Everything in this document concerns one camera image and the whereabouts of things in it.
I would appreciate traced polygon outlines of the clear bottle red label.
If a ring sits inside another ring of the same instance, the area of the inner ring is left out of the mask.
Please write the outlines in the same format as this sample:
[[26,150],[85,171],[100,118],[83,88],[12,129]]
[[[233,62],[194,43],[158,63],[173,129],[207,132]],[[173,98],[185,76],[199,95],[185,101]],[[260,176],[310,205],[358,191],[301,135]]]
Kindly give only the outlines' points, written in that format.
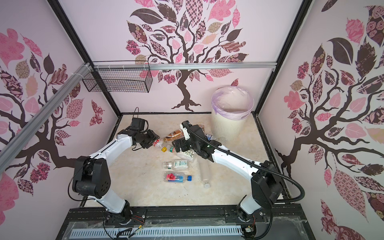
[[162,139],[158,139],[153,143],[153,146],[159,148],[162,152],[166,152],[168,150],[167,143]]

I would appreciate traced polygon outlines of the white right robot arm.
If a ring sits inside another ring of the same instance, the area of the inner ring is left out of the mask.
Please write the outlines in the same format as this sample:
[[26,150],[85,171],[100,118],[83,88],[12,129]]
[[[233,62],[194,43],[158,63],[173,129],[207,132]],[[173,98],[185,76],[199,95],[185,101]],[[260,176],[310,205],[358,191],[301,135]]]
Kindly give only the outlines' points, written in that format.
[[283,192],[283,180],[269,161],[255,162],[242,157],[216,140],[209,140],[202,128],[188,121],[180,124],[183,138],[172,141],[176,152],[193,151],[202,159],[220,164],[244,177],[251,185],[251,193],[237,205],[237,215],[247,222],[260,210],[270,210]]

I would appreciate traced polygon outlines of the brown Nescafe coffee bottle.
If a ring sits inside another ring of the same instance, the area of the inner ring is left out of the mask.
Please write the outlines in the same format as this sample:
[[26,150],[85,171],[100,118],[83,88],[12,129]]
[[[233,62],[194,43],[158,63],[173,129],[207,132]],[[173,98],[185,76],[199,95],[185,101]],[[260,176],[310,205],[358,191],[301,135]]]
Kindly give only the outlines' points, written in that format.
[[176,130],[168,134],[163,138],[164,142],[172,142],[174,140],[178,140],[184,137],[184,133],[181,130]]

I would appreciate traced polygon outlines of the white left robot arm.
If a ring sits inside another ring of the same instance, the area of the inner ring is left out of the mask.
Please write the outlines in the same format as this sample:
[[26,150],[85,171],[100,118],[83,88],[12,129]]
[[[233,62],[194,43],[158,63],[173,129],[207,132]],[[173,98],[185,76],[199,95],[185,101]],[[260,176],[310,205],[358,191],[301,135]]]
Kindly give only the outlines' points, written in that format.
[[148,149],[160,137],[149,129],[147,120],[132,118],[131,125],[121,130],[116,138],[89,156],[77,158],[72,191],[95,200],[111,214],[130,214],[128,201],[111,189],[109,166],[126,150],[137,145]]

